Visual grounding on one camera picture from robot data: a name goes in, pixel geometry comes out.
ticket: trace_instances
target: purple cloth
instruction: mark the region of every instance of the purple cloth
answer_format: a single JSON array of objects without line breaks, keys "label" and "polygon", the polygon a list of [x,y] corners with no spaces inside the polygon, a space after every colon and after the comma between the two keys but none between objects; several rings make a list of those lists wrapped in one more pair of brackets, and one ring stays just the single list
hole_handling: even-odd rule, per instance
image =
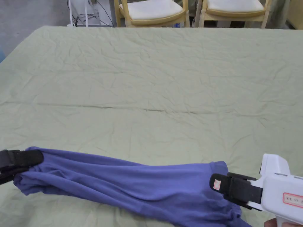
[{"label": "purple cloth", "polygon": [[227,174],[225,162],[146,166],[104,156],[39,149],[44,162],[16,175],[25,194],[74,196],[127,209],[185,227],[250,226],[240,207],[212,191],[213,173]]}]

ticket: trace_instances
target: floor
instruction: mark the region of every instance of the floor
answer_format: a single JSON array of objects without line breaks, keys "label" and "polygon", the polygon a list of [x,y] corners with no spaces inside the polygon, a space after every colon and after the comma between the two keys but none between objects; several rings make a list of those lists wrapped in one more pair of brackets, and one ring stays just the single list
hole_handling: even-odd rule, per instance
[{"label": "floor", "polygon": [[69,23],[65,0],[0,0],[0,5],[0,46],[5,55],[41,26]]}]

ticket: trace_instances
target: hand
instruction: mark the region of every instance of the hand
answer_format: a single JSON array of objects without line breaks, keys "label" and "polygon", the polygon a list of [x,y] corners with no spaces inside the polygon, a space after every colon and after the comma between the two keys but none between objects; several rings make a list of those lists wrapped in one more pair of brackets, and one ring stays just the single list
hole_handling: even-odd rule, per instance
[{"label": "hand", "polygon": [[[296,225],[296,224],[290,224],[290,223],[283,223],[282,227],[300,227],[303,225]],[[277,227],[277,220],[275,218],[264,222],[264,227]]]}]

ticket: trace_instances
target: red label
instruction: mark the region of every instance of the red label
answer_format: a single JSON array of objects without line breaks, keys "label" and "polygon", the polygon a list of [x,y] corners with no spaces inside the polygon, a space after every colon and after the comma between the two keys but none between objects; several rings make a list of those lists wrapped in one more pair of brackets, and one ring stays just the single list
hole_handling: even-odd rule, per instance
[{"label": "red label", "polygon": [[303,208],[303,196],[283,193],[283,203]]},{"label": "red label", "polygon": [[221,181],[215,179],[214,189],[219,191],[220,190],[220,185],[221,185]]}]

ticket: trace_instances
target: white chair seat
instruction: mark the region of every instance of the white chair seat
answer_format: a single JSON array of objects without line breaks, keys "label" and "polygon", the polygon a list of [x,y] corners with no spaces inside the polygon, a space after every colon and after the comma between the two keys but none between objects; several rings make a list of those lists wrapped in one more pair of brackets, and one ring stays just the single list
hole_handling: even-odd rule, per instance
[{"label": "white chair seat", "polygon": [[132,20],[152,20],[180,13],[183,9],[172,0],[146,0],[127,3]]},{"label": "white chair seat", "polygon": [[263,5],[258,0],[207,0],[208,9],[224,12],[256,12],[262,11]]}]

